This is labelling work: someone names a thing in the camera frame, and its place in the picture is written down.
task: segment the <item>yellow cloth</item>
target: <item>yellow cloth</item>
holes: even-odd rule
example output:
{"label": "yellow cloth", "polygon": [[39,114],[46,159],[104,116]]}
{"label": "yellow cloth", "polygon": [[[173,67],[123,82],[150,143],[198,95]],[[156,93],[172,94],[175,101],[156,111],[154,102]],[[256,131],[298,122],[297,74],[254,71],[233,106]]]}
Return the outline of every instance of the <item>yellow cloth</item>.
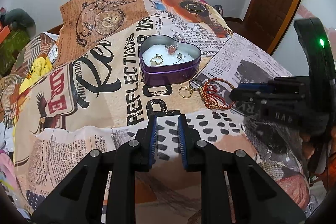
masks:
{"label": "yellow cloth", "polygon": [[24,92],[32,84],[35,84],[41,76],[48,73],[52,68],[53,66],[49,60],[49,57],[46,59],[43,57],[36,58],[30,72],[20,86],[20,93]]}

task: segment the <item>baseboard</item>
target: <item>baseboard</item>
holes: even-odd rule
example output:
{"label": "baseboard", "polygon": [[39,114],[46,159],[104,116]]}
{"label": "baseboard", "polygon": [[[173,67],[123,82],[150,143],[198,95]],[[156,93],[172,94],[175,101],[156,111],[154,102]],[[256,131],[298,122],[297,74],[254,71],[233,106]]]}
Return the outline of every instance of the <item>baseboard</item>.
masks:
{"label": "baseboard", "polygon": [[243,23],[243,21],[240,18],[237,17],[222,17],[225,21],[233,21],[238,23]]}

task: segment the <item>orange object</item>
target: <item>orange object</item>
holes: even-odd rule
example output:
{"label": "orange object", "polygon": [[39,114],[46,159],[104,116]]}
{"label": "orange object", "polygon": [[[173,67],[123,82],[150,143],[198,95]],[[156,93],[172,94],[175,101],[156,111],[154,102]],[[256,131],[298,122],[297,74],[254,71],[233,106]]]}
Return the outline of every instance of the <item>orange object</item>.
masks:
{"label": "orange object", "polygon": [[10,34],[10,30],[8,28],[8,26],[4,27],[1,32],[0,32],[0,44],[5,40],[5,38],[7,37],[7,35]]}

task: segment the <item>clock face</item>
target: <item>clock face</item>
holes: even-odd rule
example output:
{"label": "clock face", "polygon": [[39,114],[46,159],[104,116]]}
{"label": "clock face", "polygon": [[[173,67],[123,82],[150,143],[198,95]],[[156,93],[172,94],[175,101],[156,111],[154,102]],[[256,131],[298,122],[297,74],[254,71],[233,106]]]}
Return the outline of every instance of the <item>clock face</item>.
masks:
{"label": "clock face", "polygon": [[121,10],[103,11],[96,15],[94,27],[101,35],[115,32],[124,22],[124,13]]}

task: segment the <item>ring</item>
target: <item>ring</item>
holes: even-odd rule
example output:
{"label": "ring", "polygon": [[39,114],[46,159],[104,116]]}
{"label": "ring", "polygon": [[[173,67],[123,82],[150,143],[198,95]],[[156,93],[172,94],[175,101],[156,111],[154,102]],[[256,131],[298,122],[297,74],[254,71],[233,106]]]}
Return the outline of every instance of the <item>ring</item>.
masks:
{"label": "ring", "polygon": [[189,81],[189,87],[190,87],[191,89],[193,89],[193,90],[199,90],[202,86],[203,86],[203,82],[202,82],[202,80],[199,79],[199,78],[192,78],[192,79]]}
{"label": "ring", "polygon": [[[160,64],[162,64],[162,62],[163,62],[163,58],[162,58],[161,56],[162,56],[162,54],[156,54],[156,56],[153,57],[153,58],[151,59],[151,66],[156,66],[156,65],[160,65]],[[154,60],[155,58],[160,58],[160,59],[161,59],[161,62],[156,62],[156,61]]]}
{"label": "ring", "polygon": [[[190,92],[190,95],[189,96],[184,96],[181,94],[181,90],[187,90]],[[188,87],[188,86],[182,86],[181,88],[178,89],[178,94],[179,96],[181,96],[182,98],[190,98],[191,95],[193,94],[193,90],[192,88]]]}

